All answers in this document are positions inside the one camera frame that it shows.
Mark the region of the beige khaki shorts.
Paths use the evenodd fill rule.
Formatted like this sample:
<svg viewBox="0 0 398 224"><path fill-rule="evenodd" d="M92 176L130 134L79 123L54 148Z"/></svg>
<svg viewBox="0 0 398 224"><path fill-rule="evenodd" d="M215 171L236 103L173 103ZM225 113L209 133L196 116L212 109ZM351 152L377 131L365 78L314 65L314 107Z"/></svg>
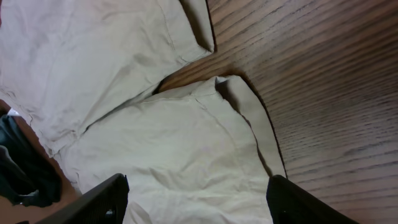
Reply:
<svg viewBox="0 0 398 224"><path fill-rule="evenodd" d="M156 92L213 53L205 0L6 0L1 20L1 99L81 193L122 173L125 223L272 222L285 170L248 84Z"/></svg>

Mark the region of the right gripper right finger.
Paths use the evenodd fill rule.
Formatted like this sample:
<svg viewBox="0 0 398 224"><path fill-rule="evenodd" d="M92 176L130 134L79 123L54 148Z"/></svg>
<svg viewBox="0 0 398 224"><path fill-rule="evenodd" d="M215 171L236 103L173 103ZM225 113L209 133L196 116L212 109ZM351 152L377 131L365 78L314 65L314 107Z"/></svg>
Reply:
<svg viewBox="0 0 398 224"><path fill-rule="evenodd" d="M266 199L274 224L358 224L281 175L269 179Z"/></svg>

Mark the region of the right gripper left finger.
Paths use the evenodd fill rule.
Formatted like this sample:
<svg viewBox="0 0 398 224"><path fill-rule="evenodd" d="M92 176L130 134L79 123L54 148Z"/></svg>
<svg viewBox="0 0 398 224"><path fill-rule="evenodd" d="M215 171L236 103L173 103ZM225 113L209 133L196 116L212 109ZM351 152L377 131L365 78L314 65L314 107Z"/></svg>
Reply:
<svg viewBox="0 0 398 224"><path fill-rule="evenodd" d="M127 177L115 174L37 224L122 224L128 193Z"/></svg>

